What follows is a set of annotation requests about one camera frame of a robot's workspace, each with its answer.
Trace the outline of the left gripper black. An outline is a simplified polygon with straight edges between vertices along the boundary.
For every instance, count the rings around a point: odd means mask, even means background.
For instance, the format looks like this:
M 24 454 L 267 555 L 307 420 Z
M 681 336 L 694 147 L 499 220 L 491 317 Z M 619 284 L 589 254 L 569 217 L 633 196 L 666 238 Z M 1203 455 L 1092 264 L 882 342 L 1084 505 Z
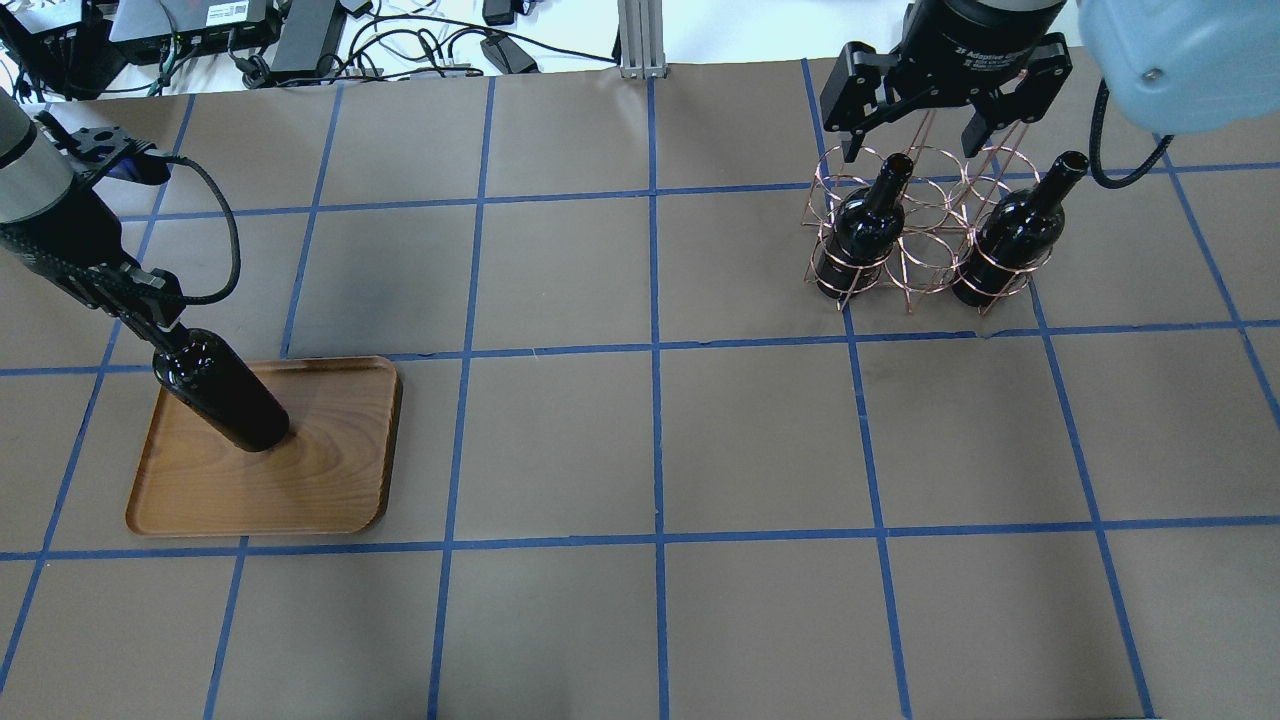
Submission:
M 184 336 L 180 282 L 145 270 L 122 245 L 122 224 L 96 195 L 67 195 L 50 209 L 3 223 L 3 247 L 86 307 L 137 336 Z

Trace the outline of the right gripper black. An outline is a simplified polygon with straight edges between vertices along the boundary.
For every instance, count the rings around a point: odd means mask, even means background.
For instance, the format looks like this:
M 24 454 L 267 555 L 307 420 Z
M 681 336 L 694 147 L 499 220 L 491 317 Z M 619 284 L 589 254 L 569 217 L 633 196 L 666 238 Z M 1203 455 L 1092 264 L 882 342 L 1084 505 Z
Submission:
M 844 45 L 820 91 L 820 123 L 856 161 L 867 133 L 914 111 L 972 108 L 961 133 L 975 158 L 997 129 L 1041 120 L 1073 70 L 1052 24 L 1064 1 L 911 1 L 899 42 Z

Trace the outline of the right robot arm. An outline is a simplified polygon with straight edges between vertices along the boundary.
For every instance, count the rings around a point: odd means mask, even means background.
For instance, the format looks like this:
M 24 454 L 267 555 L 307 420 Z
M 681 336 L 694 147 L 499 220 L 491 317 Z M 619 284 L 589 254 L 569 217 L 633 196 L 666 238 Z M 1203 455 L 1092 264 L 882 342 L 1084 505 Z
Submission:
M 1277 110 L 1275 1 L 1082 1 L 1078 27 L 1105 95 L 1160 136 Z M 1015 123 L 1041 120 L 1073 70 L 1052 31 L 1061 1 L 914 1 L 887 53 L 849 42 L 819 96 L 823 127 L 852 159 L 874 128 L 914 111 L 972 108 L 966 158 Z

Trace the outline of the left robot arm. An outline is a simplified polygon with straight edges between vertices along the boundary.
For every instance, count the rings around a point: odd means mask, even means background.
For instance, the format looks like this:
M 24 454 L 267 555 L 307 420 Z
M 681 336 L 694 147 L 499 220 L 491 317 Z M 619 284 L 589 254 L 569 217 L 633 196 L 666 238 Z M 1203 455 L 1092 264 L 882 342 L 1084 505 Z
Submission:
M 50 113 L 31 117 L 3 97 L 3 247 L 77 302 L 157 342 L 186 307 L 180 284 L 123 249 L 122 223 L 93 188 L 104 178 L 160 186 L 172 173 L 155 143 L 119 126 L 69 132 Z

